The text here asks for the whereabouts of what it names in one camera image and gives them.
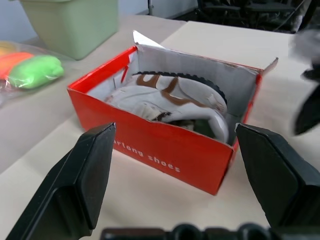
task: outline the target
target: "white table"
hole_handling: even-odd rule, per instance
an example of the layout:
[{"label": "white table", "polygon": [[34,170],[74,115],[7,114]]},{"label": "white table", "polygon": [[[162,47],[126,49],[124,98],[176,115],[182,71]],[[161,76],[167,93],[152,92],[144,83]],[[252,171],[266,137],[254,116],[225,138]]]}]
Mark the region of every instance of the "white table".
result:
[{"label": "white table", "polygon": [[85,59],[69,64],[62,80],[0,108],[0,173],[75,113],[67,85],[131,47],[133,30],[162,42],[185,23],[153,16],[124,17],[119,31]]},{"label": "white table", "polygon": [[[162,45],[260,68],[279,57],[277,68],[263,81],[249,124],[282,134],[320,169],[320,149],[315,144],[319,142],[319,128],[299,137],[290,134],[293,114],[314,85],[300,79],[308,66],[288,58],[289,39],[289,35],[281,33],[188,22]],[[46,173],[82,133],[73,115],[0,175],[0,239],[14,226]],[[85,239],[99,239],[104,227],[149,226],[169,230],[181,222],[200,228],[235,229],[244,222],[268,226],[248,182],[240,152],[218,195],[212,196],[114,151],[98,225],[92,237]]]}]

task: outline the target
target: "plastic bin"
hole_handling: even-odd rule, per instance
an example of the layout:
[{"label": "plastic bin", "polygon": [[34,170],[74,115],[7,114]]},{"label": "plastic bin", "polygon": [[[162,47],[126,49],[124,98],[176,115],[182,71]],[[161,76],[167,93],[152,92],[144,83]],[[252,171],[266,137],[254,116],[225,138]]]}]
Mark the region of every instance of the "plastic bin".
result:
[{"label": "plastic bin", "polygon": [[118,30],[118,0],[20,0],[48,49],[80,60]]}]

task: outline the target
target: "office chair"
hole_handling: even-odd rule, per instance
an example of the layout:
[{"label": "office chair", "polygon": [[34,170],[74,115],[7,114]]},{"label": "office chair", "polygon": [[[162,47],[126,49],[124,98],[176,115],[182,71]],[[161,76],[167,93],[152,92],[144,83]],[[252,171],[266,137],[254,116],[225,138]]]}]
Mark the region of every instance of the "office chair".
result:
[{"label": "office chair", "polygon": [[291,0],[286,3],[277,0],[245,0],[243,6],[247,13],[249,26],[257,29],[261,14],[290,14],[295,8],[291,4]]},{"label": "office chair", "polygon": [[197,13],[206,22],[224,24],[226,20],[241,20],[241,7],[230,4],[227,0],[197,0]]}]

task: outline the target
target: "shoe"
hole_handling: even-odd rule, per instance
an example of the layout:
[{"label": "shoe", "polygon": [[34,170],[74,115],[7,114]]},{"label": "shoe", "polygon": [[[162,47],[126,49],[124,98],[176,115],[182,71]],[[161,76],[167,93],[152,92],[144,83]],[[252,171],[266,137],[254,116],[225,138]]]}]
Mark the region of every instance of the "shoe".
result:
[{"label": "shoe", "polygon": [[126,86],[145,86],[164,91],[174,97],[195,100],[209,108],[218,110],[223,116],[227,114],[227,101],[220,89],[210,87],[199,81],[162,74],[135,74]]},{"label": "shoe", "polygon": [[105,102],[150,121],[202,120],[215,139],[223,143],[228,140],[228,126],[220,112],[193,99],[178,98],[148,86],[131,85],[117,89]]}]

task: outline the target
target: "red shoe box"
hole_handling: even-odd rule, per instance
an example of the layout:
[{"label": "red shoe box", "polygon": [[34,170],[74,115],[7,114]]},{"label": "red shoe box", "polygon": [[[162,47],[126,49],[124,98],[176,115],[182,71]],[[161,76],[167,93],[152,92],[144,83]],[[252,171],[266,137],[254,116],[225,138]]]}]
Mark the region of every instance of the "red shoe box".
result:
[{"label": "red shoe box", "polygon": [[[115,122],[114,149],[215,195],[238,149],[235,126],[247,121],[263,75],[277,61],[263,70],[138,44],[70,84],[68,93],[85,130]],[[218,85],[228,101],[228,144],[142,119],[104,102],[132,74],[145,71],[196,75]]]}]

